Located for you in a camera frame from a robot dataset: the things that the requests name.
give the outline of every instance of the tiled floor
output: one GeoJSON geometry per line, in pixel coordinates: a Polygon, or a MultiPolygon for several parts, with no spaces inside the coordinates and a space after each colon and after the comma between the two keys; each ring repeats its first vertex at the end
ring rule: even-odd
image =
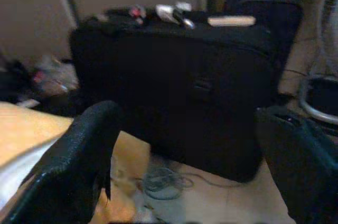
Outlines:
{"type": "MultiPolygon", "coordinates": [[[[286,69],[306,73],[316,55],[316,21],[320,0],[302,0],[304,19],[298,31],[286,69]]],[[[297,95],[302,75],[286,71],[279,91],[297,95]]],[[[288,107],[301,112],[297,102],[288,107]]],[[[231,181],[203,172],[190,166],[175,163],[175,170],[203,175],[208,180],[229,184],[231,181]]],[[[198,223],[268,223],[294,224],[287,214],[287,208],[271,177],[268,166],[263,162],[256,178],[238,188],[215,188],[198,178],[192,178],[195,186],[186,190],[183,196],[172,201],[158,201],[147,198],[155,211],[171,223],[195,221],[198,223]]]]}

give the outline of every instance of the black suitcase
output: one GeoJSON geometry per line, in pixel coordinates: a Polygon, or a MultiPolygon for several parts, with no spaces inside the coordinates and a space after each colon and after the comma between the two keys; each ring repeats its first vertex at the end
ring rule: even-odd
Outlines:
{"type": "Polygon", "coordinates": [[[276,80],[285,67],[293,40],[303,17],[300,0],[226,0],[224,11],[251,15],[256,23],[269,28],[278,46],[276,80]]]}
{"type": "Polygon", "coordinates": [[[284,107],[257,111],[257,137],[290,217],[338,223],[338,146],[310,119],[284,107]]]}
{"type": "Polygon", "coordinates": [[[111,99],[124,130],[153,151],[232,180],[250,181],[261,161],[256,107],[268,106],[274,43],[262,26],[195,29],[159,20],[139,27],[127,10],[84,21],[70,37],[87,103],[111,99]]]}

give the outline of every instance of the fan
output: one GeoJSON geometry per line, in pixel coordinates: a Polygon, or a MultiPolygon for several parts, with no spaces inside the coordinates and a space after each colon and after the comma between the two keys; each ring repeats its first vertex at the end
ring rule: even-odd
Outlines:
{"type": "Polygon", "coordinates": [[[302,82],[300,106],[324,130],[338,136],[338,0],[322,0],[317,24],[318,57],[302,82]],[[324,73],[318,73],[325,60],[324,73]]]}

